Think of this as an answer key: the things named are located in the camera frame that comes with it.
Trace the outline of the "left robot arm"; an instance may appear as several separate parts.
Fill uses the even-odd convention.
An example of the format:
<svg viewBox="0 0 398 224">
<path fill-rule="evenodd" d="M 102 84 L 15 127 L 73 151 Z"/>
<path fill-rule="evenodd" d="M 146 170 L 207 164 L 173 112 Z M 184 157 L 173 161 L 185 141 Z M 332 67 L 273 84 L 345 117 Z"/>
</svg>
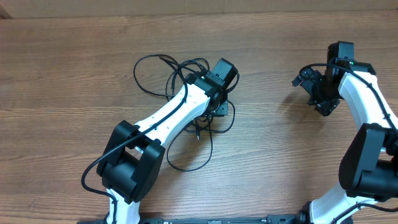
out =
<svg viewBox="0 0 398 224">
<path fill-rule="evenodd" d="M 165 147 L 195 118 L 220 110 L 234 88 L 237 68 L 221 58 L 183 78 L 180 91 L 150 117 L 113 130 L 96 172 L 109 197 L 105 223 L 139 223 L 139 205 L 158 178 Z"/>
</svg>

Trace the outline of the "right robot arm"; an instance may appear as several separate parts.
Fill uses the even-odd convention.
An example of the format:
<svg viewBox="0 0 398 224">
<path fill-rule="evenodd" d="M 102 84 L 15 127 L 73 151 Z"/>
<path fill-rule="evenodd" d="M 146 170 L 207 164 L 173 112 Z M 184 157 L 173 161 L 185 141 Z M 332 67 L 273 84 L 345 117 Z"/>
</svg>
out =
<svg viewBox="0 0 398 224">
<path fill-rule="evenodd" d="M 301 68 L 293 86 L 310 95 L 308 103 L 322 116 L 345 100 L 358 132 L 340 162 L 339 182 L 288 222 L 352 223 L 353 214 L 365 207 L 397 212 L 378 205 L 397 197 L 397 116 L 379 89 L 376 71 L 355 61 L 354 44 L 344 41 L 328 46 L 324 73 L 318 66 Z"/>
</svg>

